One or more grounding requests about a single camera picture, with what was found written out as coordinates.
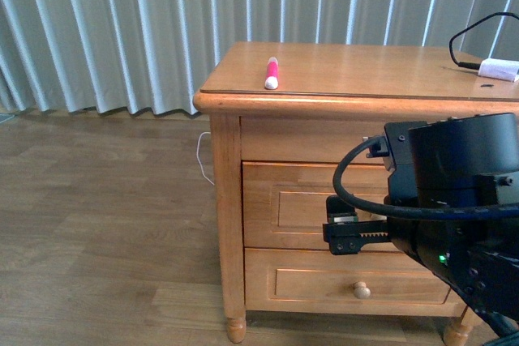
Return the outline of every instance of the white adapter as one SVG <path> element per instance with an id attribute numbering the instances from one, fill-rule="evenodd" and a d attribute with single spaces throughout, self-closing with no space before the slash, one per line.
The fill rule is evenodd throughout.
<path id="1" fill-rule="evenodd" d="M 519 80 L 519 61 L 497 60 L 487 58 L 481 62 L 478 75 L 504 81 Z"/>

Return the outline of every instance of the white curtain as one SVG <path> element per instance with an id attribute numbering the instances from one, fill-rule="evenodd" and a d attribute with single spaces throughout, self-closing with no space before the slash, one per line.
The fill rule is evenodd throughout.
<path id="1" fill-rule="evenodd" d="M 519 0 L 0 0 L 0 102 L 9 110 L 184 109 L 235 41 L 446 46 Z M 516 20 L 457 42 L 519 59 Z"/>

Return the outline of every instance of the nightstand leg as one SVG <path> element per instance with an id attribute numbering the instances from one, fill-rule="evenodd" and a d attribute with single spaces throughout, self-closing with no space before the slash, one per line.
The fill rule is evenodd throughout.
<path id="1" fill-rule="evenodd" d="M 239 344 L 245 338 L 247 324 L 243 318 L 227 318 L 227 336 L 234 344 Z"/>
<path id="2" fill-rule="evenodd" d="M 239 343 L 246 330 L 239 117 L 212 115 L 211 140 L 227 335 L 232 342 Z"/>
<path id="3" fill-rule="evenodd" d="M 453 319 L 444 331 L 444 343 L 446 346 L 463 346 L 469 339 L 469 334 L 474 328 L 481 324 L 482 319 L 469 307 L 460 318 Z"/>

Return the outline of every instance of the nightstand top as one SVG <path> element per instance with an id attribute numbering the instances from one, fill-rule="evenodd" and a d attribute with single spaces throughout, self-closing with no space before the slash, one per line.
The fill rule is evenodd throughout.
<path id="1" fill-rule="evenodd" d="M 479 61 L 464 53 L 457 56 L 461 61 Z M 279 88 L 274 91 L 264 88 L 270 57 L 279 61 Z M 403 109 L 418 104 L 424 110 L 448 100 L 456 112 L 463 111 L 465 103 L 478 102 L 476 112 L 489 107 L 483 113 L 490 113 L 494 109 L 489 104 L 498 105 L 498 111 L 510 107 L 516 111 L 518 88 L 519 82 L 482 78 L 476 70 L 457 67 L 447 48 L 238 42 L 196 94 L 195 105 L 214 112 L 222 111 L 222 106 L 232 111 L 239 101 L 258 109 L 255 104 L 265 102 L 283 107 L 321 102 L 322 107 L 325 100 L 350 105 L 377 99 L 386 101 L 388 109 L 399 101 L 397 106 Z M 337 111 L 329 105 L 323 109 Z"/>

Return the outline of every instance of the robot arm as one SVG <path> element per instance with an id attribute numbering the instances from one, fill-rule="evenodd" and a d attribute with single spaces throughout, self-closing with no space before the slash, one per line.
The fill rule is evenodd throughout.
<path id="1" fill-rule="evenodd" d="M 392 172 L 386 204 L 341 184 L 360 152 Z M 454 289 L 501 337 L 519 344 L 519 137 L 512 113 L 388 123 L 384 135 L 352 150 L 334 176 L 324 240 L 333 254 L 391 241 Z M 355 208 L 386 215 L 357 222 Z"/>

